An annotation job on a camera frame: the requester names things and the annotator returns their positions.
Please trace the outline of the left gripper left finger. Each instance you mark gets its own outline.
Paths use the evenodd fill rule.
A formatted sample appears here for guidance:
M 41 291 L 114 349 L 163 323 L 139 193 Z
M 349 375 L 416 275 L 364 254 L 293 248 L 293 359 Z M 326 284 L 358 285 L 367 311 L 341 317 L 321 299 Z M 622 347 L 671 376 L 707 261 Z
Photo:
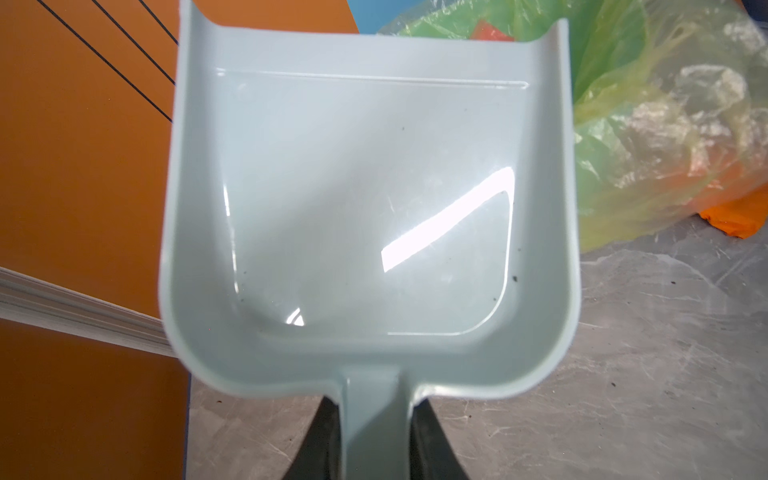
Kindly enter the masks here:
M 283 480 L 340 479 L 340 463 L 339 408 L 324 397 Z

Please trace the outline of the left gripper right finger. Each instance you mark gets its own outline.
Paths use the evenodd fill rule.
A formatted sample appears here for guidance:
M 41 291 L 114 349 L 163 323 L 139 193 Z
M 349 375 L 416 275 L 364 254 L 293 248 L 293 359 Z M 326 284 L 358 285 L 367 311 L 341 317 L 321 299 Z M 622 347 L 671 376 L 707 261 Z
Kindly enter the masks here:
M 468 480 L 428 399 L 413 410 L 410 430 L 410 478 Z

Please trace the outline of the grey-green plastic dustpan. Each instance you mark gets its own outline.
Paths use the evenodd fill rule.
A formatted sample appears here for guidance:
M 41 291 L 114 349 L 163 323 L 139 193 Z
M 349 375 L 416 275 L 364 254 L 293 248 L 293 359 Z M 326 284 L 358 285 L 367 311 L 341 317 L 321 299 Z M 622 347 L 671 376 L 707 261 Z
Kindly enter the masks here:
M 420 402 L 519 395 L 574 338 L 568 23 L 504 42 L 179 14 L 169 343 L 229 395 L 328 397 L 341 476 L 406 479 Z

